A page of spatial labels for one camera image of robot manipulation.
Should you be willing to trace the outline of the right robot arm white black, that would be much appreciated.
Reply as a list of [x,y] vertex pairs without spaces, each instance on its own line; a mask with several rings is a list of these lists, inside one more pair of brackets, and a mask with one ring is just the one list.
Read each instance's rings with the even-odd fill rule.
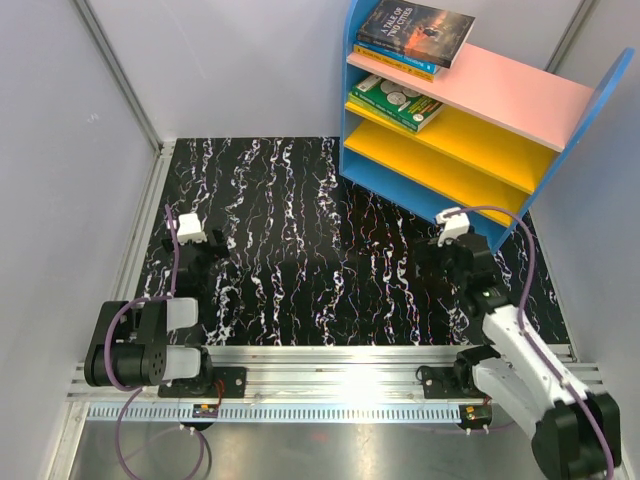
[[485,338],[457,354],[457,392],[496,401],[529,438],[546,478],[613,478],[621,464],[617,402],[593,392],[541,339],[503,282],[486,238],[422,239],[413,253],[417,276],[453,285]]

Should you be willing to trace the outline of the green coin guide book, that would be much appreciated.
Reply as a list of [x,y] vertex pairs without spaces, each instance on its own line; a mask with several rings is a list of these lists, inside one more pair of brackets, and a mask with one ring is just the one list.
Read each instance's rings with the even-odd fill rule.
[[354,85],[349,94],[375,106],[419,133],[445,105],[431,97],[377,75]]

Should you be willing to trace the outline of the A Tale of Two Cities book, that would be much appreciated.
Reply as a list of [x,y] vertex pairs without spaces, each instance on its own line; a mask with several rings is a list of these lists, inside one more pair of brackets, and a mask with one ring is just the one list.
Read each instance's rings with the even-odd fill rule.
[[368,45],[449,69],[476,18],[409,1],[379,1],[356,34]]

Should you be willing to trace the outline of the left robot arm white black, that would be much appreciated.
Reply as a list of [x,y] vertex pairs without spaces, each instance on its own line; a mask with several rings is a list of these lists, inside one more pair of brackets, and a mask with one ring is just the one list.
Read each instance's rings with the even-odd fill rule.
[[211,267],[229,256],[222,231],[208,229],[204,235],[202,242],[179,246],[173,296],[102,304],[84,361],[88,385],[135,389],[180,380],[194,397],[213,390],[215,373],[204,365],[204,340],[170,343],[171,333],[202,323],[211,300]]

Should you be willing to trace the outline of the green 65-Storey Treehouse book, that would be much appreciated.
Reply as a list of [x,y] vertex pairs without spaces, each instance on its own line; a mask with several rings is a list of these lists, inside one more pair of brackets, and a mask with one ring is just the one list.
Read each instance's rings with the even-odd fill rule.
[[394,124],[395,126],[398,126],[406,131],[409,131],[410,133],[414,133],[414,130],[412,130],[410,127],[404,125],[401,121],[394,119],[392,116],[390,116],[387,113],[384,113],[383,111],[377,109],[375,106],[372,106],[370,104],[368,104],[367,102],[359,99],[358,97],[349,94],[348,95],[348,103],[352,103],[354,105],[357,105],[359,108],[366,110],[367,112],[371,113],[372,115],[375,115],[376,117],[382,118],[392,124]]

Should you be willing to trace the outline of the blue 26-Storey Treehouse book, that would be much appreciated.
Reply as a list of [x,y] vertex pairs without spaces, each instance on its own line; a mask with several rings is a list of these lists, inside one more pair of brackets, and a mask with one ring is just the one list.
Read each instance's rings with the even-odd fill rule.
[[387,50],[385,48],[376,46],[376,45],[372,45],[372,44],[367,44],[361,41],[355,41],[354,42],[354,46],[359,46],[362,48],[365,48],[367,50],[370,50],[374,53],[380,54],[380,55],[384,55],[386,57],[389,57],[393,60],[396,61],[400,61],[402,63],[405,63],[407,65],[410,65],[412,67],[415,67],[419,70],[422,70],[426,73],[430,73],[430,74],[436,74],[438,72],[438,70],[440,69],[439,65],[430,63],[430,62],[426,62],[424,60],[419,60],[419,59],[414,59],[412,57],[409,57],[407,55],[401,54],[401,53],[397,53],[394,51],[390,51]]

